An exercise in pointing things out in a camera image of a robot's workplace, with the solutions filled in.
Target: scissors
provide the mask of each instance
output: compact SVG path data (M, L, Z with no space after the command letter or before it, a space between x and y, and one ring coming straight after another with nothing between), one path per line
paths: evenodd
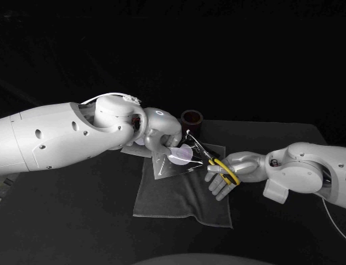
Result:
M226 165L221 162L221 160L216 159L216 158L209 154L209 152L205 150L202 144L200 144L199 141L196 140L195 136L193 136L189 132L190 132L190 131L187 130L186 133L187 133L187 135L192 136L192 138L193 138L193 140L195 140L195 143L198 144L200 150L203 151L203 154L205 154L205 156L206 156L208 159L209 159L209 163L211 163L211 165L213 166L215 164L219 164L219 166L226 170L228 174L231 175L231 177L229 177L229 175L225 176L224 174L219 174L221 177L224 178L226 184L228 184L228 185L231 185L231 184L234 184L234 185L239 185L239 184L241 184L241 181L239 181L238 177L235 176L235 174L232 173L231 169L229 169L229 168L226 167Z

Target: circular hole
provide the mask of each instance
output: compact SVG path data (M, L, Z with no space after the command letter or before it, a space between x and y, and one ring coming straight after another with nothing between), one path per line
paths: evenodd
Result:
M36 135L36 138L38 138L38 139L43 139L43 133L42 133L41 130L36 130L36 131L35 131L35 135Z
M183 114L183 119L189 122L189 123L198 123L200 120L200 115L196 112L186 112Z
M72 122L72 129L74 129L74 131L79 130L79 125L75 122Z

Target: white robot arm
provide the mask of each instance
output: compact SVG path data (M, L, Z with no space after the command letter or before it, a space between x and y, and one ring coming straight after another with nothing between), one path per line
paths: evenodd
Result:
M346 147L298 142L267 156L251 152L232 153L222 162L242 182L267 180L262 194L278 203L284 204L288 190L293 190L314 193L346 208ZM208 170L206 181L216 173L226 173L219 166L208 166ZM234 187L216 176L209 190L221 200Z
M163 110L143 109L140 100L104 94L82 104L62 103L29 109L0 119L0 176L55 169L146 137L146 147L170 154L182 139L182 125Z

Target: robotic hand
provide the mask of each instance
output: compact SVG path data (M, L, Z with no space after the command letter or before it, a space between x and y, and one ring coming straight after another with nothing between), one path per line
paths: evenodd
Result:
M182 125L163 110L143 109L130 95L108 93L81 104L29 109L0 119L0 176L65 167L143 137L146 147L169 155Z
M267 156L251 152L231 154L222 161L242 182L267 180L264 196L284 204L288 190L313 193L330 203L346 208L346 148L298 142L273 151ZM219 166L208 166L209 182ZM226 186L216 175L209 190L222 200L235 185Z

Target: black background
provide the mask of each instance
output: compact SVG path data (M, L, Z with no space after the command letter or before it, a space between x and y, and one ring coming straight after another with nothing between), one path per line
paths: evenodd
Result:
M0 118L108 92L346 146L346 1L0 1Z

